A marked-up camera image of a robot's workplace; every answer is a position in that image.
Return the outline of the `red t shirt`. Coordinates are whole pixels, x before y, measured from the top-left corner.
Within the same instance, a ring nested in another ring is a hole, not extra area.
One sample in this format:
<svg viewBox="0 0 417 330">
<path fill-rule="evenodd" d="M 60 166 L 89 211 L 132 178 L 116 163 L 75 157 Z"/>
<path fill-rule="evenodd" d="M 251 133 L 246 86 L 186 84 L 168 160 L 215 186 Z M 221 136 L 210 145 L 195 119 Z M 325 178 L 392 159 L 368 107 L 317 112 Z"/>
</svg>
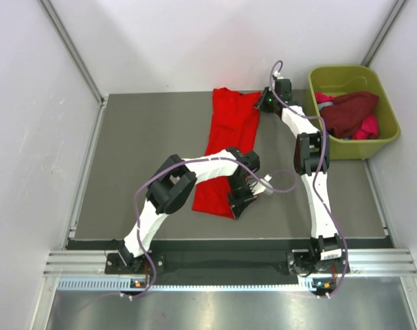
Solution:
<svg viewBox="0 0 417 330">
<path fill-rule="evenodd" d="M 253 150 L 260 113 L 254 105 L 260 92 L 241 93 L 226 87 L 214 89 L 212 121 L 205 150 L 212 155 L 228 147 L 241 153 Z M 232 219 L 227 195 L 231 191 L 226 177 L 218 177 L 197 185 L 192 210 Z"/>
</svg>

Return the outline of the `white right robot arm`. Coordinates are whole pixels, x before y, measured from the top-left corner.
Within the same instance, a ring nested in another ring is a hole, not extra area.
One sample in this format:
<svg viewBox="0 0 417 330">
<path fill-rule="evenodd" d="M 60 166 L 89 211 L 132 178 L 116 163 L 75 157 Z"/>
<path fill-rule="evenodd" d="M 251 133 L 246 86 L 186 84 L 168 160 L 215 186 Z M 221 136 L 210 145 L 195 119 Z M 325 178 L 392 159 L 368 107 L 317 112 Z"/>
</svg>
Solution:
<svg viewBox="0 0 417 330">
<path fill-rule="evenodd" d="M 311 246 L 307 256 L 294 258 L 295 271 L 325 272 L 343 257 L 344 244 L 328 198 L 330 152 L 328 134 L 312 124 L 301 106 L 292 105 L 292 86 L 287 78 L 274 78 L 254 107 L 274 113 L 295 137 L 293 165 L 306 189 L 311 214 Z"/>
</svg>

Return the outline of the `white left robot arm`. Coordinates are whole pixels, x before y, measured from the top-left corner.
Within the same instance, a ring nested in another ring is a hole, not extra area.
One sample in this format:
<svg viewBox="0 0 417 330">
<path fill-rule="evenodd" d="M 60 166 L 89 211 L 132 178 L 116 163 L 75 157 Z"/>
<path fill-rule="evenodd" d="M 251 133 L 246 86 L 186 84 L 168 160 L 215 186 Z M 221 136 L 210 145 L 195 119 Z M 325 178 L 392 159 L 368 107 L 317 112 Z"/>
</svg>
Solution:
<svg viewBox="0 0 417 330">
<path fill-rule="evenodd" d="M 205 157 L 182 159 L 171 155 L 135 193 L 135 199 L 146 191 L 143 208 L 135 209 L 135 226 L 120 244 L 120 264 L 128 272 L 138 272 L 144 264 L 144 254 L 162 225 L 171 214 L 186 203 L 193 188 L 202 182 L 223 177 L 229 192 L 223 193 L 233 216 L 238 218 L 243 210 L 267 188 L 267 180 L 257 179 L 252 184 L 247 179 L 260 169 L 260 160 L 253 151 L 243 154 L 229 147 Z"/>
</svg>

